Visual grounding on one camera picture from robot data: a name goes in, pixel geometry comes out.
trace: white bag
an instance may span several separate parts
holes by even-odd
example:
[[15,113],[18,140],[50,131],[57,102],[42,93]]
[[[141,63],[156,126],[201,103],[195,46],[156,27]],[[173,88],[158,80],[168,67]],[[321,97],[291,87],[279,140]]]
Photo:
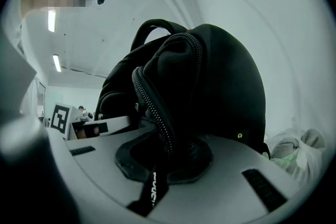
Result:
[[[319,178],[322,169],[321,155],[324,151],[324,148],[313,148],[305,144],[301,140],[304,134],[304,131],[298,133],[290,128],[265,140],[271,154],[271,161],[288,172],[301,186]],[[282,158],[272,158],[274,150],[283,143],[285,138],[294,139],[298,147]]]

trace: plastic bag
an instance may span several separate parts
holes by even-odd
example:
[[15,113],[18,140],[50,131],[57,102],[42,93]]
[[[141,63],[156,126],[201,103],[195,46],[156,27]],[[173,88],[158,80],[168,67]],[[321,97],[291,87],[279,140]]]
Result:
[[290,174],[300,186],[319,178],[324,141],[315,129],[287,129],[265,140],[270,160]]

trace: zipper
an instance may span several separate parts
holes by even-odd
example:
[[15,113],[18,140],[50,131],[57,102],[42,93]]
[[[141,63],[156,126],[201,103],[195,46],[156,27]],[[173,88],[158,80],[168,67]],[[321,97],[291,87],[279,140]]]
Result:
[[195,74],[195,83],[194,83],[193,90],[191,92],[190,100],[189,100],[189,109],[190,109],[191,108],[191,103],[192,103],[192,100],[193,100],[193,96],[194,96],[194,93],[195,93],[195,90],[196,90],[196,86],[198,84],[199,77],[201,75],[201,67],[202,67],[202,62],[203,62],[203,48],[202,48],[201,43],[197,40],[197,38],[195,38],[191,34],[179,33],[179,34],[172,35],[170,38],[175,37],[175,36],[186,36],[186,37],[188,37],[191,40],[191,42],[194,44],[194,47],[196,49],[196,74]]
[[132,79],[134,85],[136,86],[139,94],[143,98],[151,117],[155,121],[156,127],[159,129],[161,133],[161,137],[163,138],[163,142],[166,146],[168,159],[171,159],[174,154],[175,143],[174,133],[171,130],[169,124],[167,123],[165,117],[162,115],[162,110],[159,109],[159,104],[157,101],[153,100],[153,97],[148,92],[148,87],[144,86],[144,82],[140,79],[139,67],[137,67],[132,73]]
[[[195,73],[195,83],[192,87],[192,93],[189,100],[189,109],[192,104],[193,96],[195,93],[196,86],[199,81],[199,77],[201,75],[201,67],[202,67],[202,60],[203,60],[203,48],[201,43],[191,34],[188,33],[179,33],[172,35],[169,39],[176,37],[176,36],[186,36],[190,39],[190,41],[193,43],[195,50],[196,50],[196,73]],[[159,132],[161,133],[161,137],[163,138],[163,142],[165,144],[166,150],[167,150],[167,157],[168,159],[171,159],[174,155],[175,150],[175,135],[174,130],[170,127],[167,120],[165,119],[162,109],[160,109],[159,102],[155,100],[154,94],[150,94],[148,88],[144,86],[144,79],[141,78],[141,75],[139,74],[139,67],[137,67],[134,72],[132,73],[132,79],[134,82],[134,85],[136,86],[139,94],[143,98],[150,115],[154,118],[155,124],[157,128],[159,129]]]

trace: ceiling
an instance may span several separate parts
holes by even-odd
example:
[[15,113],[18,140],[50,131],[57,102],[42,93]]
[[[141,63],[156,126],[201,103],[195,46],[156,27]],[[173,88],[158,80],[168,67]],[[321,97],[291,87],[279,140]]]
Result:
[[[291,126],[292,116],[303,109],[314,111],[302,119],[308,125],[317,119],[313,114],[327,119],[336,113],[329,102],[336,91],[329,75],[336,69],[336,38],[325,0],[106,0],[100,6],[61,10],[55,33],[47,30],[46,12],[30,14],[26,25],[36,57],[48,71],[49,85],[75,87],[81,81],[79,87],[100,88],[100,77],[129,52],[139,26],[153,18],[187,28],[210,23],[238,38],[264,82],[269,132]],[[163,35],[166,32],[159,29],[150,38]],[[53,54],[59,55],[62,74],[56,73]],[[303,99],[309,100],[309,109]],[[322,121],[314,124],[321,126]]]
[[[201,23],[193,0],[106,0],[87,7],[57,11],[56,30],[47,29],[47,11],[34,12],[26,19],[29,39],[48,76],[58,54],[63,72],[77,70],[106,77],[129,51],[137,29],[148,19],[163,18],[188,27]],[[158,29],[149,39],[166,35]]]

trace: white wall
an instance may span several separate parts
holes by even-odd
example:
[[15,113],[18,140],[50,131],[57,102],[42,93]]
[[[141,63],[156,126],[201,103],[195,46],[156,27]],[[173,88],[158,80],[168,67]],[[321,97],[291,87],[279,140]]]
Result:
[[197,0],[205,23],[239,39],[254,58],[266,93],[269,137],[292,127],[336,138],[336,34],[325,0]]
[[31,33],[27,27],[27,21],[22,23],[22,45],[25,50],[27,62],[35,69],[36,76],[44,86],[48,85],[48,66],[43,65],[42,57],[37,54],[36,43],[32,44]]
[[55,103],[64,103],[78,108],[84,106],[88,112],[96,110],[100,89],[81,89],[48,86],[45,94],[45,116],[51,117]]
[[44,113],[43,105],[38,105],[38,106],[37,106],[37,115],[38,115],[39,117],[41,117],[41,116],[42,116],[42,112]]

